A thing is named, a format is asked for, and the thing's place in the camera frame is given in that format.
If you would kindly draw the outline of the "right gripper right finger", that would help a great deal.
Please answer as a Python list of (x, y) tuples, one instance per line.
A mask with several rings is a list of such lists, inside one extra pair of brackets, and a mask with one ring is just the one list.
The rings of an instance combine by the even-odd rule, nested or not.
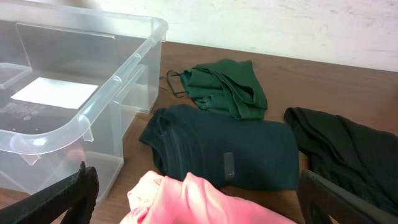
[(318, 174), (303, 170), (297, 197), (306, 224), (397, 223), (397, 217), (362, 200)]

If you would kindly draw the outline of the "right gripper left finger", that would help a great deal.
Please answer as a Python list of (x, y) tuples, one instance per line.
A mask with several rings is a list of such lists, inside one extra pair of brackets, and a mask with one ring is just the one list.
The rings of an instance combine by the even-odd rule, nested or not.
[(64, 214), (62, 223), (88, 224), (98, 192), (96, 169), (82, 162), (78, 172), (1, 209), (1, 223), (52, 223)]

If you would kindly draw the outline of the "black garment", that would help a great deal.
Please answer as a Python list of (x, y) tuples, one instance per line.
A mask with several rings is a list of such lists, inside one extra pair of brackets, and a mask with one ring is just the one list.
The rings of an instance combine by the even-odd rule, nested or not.
[(397, 215), (397, 136), (339, 115), (287, 108), (284, 120), (314, 173)]

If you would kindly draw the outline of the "dark navy shirt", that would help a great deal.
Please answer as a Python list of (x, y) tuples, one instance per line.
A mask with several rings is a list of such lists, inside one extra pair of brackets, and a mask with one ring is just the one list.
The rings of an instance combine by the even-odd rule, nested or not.
[(177, 180), (192, 173), (247, 190), (294, 190), (299, 181), (299, 150), (284, 123), (174, 105), (156, 110), (139, 140), (160, 173)]

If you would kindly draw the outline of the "dark green garment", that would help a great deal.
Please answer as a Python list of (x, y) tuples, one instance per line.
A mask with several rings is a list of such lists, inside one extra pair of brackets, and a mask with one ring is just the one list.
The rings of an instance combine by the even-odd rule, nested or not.
[(262, 120), (268, 109), (267, 98), (254, 73), (250, 60), (237, 62), (223, 59), (203, 63), (178, 73), (169, 70), (164, 77), (179, 77), (182, 91), (172, 94), (187, 95), (198, 109), (210, 113), (232, 116), (243, 120)]

